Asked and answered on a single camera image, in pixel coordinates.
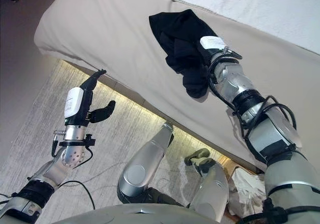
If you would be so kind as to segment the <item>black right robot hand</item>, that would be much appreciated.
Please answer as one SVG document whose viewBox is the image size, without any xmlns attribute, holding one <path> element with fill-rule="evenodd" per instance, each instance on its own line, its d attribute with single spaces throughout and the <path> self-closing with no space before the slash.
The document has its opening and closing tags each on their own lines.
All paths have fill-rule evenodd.
<svg viewBox="0 0 320 224">
<path fill-rule="evenodd" d="M 199 44 L 198 50 L 203 56 L 205 65 L 209 65 L 212 57 L 222 52 L 226 47 L 222 38 L 216 36 L 201 37 Z"/>
</svg>

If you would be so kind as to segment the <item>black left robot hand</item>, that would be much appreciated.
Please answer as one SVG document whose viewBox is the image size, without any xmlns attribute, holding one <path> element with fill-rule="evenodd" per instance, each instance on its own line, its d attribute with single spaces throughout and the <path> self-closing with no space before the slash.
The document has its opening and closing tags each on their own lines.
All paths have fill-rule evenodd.
<svg viewBox="0 0 320 224">
<path fill-rule="evenodd" d="M 99 70 L 93 73 L 79 87 L 69 90 L 65 101 L 65 126 L 84 126 L 89 123 L 98 123 L 108 119 L 116 106 L 114 100 L 110 101 L 104 108 L 91 111 L 93 90 L 95 89 L 98 78 L 106 73 L 106 70 Z"/>
</svg>

